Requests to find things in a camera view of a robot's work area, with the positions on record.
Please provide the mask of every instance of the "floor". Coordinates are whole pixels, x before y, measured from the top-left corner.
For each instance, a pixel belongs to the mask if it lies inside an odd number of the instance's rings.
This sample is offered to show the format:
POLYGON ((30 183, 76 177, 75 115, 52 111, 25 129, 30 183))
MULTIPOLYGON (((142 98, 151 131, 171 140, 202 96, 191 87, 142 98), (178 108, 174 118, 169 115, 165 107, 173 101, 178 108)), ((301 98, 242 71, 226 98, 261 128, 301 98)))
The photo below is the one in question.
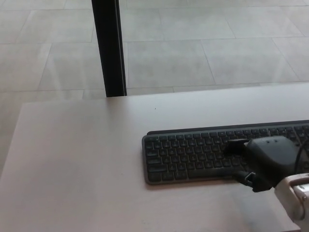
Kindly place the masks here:
MULTIPOLYGON (((309 81, 309 0, 119 3, 129 95, 309 81)), ((0 0, 0 173, 23 103, 104 97, 91 0, 0 0)))

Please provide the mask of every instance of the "cable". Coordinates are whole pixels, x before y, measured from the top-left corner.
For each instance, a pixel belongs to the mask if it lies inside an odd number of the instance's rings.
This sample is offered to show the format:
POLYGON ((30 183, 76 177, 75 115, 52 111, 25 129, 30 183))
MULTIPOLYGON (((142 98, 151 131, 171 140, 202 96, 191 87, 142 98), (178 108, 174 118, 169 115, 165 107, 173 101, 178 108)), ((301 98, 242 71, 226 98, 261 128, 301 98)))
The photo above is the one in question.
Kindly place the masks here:
POLYGON ((299 160, 300 160, 300 155, 301 155, 301 152, 303 151, 305 145, 309 142, 309 139, 306 139, 304 141, 304 143, 300 146, 299 150, 298 150, 298 153, 297 153, 297 156, 296 156, 296 159, 295 159, 295 166, 294 166, 294 174, 297 174, 297 168, 298 168, 298 163, 299 163, 299 160))

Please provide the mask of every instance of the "metal pole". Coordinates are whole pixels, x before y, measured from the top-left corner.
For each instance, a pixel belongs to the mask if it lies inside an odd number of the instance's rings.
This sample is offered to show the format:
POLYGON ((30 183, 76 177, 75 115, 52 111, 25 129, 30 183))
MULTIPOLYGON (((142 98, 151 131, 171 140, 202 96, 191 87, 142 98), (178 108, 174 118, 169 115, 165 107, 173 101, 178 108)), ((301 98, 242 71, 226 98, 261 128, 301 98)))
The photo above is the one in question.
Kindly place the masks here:
POLYGON ((107 97, 126 96, 119 0, 92 0, 107 97))

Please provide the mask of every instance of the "robotic arm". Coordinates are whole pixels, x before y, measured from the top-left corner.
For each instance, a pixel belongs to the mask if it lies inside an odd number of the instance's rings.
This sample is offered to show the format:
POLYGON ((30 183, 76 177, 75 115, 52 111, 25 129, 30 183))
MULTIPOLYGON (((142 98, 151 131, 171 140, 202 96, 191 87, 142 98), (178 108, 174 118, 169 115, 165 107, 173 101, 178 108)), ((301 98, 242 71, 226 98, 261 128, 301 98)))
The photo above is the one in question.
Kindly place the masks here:
POLYGON ((241 154, 246 159, 248 168, 235 173, 234 179, 251 187, 253 192, 275 188, 275 194, 290 219, 301 231, 307 232, 309 173, 304 172, 308 168, 309 159, 305 153, 301 153, 302 148, 298 151, 291 140, 275 136, 232 140, 225 149, 225 155, 241 154))

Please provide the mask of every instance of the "white table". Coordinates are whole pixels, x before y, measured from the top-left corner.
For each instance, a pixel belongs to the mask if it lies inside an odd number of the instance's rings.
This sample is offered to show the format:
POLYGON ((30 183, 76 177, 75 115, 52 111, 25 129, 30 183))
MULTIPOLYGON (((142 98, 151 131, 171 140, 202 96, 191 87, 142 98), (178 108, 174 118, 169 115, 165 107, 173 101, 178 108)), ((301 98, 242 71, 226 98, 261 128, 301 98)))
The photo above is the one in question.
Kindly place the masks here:
POLYGON ((0 181, 1 232, 296 230, 273 191, 233 181, 151 187, 148 131, 309 118, 309 85, 23 106, 0 181))

